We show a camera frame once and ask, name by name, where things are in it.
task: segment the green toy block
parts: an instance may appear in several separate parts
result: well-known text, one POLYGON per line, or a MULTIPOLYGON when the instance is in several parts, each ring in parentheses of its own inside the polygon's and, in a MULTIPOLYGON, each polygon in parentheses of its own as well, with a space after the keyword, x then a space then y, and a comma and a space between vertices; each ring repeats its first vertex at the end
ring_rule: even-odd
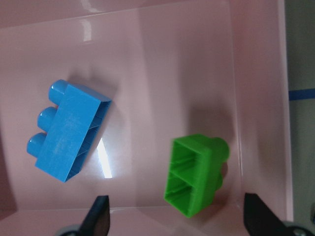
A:
POLYGON ((190 218, 210 205, 222 186, 221 168, 229 147, 221 138, 201 134, 173 140, 164 199, 190 218))

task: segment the plastic bin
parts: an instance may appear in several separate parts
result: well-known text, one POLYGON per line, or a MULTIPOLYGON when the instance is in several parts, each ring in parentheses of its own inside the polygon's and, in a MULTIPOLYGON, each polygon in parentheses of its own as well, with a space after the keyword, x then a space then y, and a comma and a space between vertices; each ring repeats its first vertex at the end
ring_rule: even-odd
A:
POLYGON ((283 0, 5 0, 0 26, 2 236, 54 235, 105 194, 110 236, 245 236, 245 192, 292 220, 283 0), (113 99, 66 183, 26 153, 58 79, 113 99), (163 193, 171 139, 193 133, 231 155, 214 203, 187 219, 163 193))

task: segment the toy block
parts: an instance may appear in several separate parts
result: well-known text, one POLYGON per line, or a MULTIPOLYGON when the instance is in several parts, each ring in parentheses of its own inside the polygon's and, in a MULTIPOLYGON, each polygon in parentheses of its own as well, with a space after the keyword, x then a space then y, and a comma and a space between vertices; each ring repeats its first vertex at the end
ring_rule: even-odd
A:
POLYGON ((221 138, 195 134, 174 139, 164 199, 188 218, 200 212, 221 188, 228 156, 221 138))
POLYGON ((37 126, 46 133, 34 135, 27 152, 37 158, 35 166, 62 182, 81 171, 111 99, 82 85, 64 80, 52 84, 48 107, 37 126))

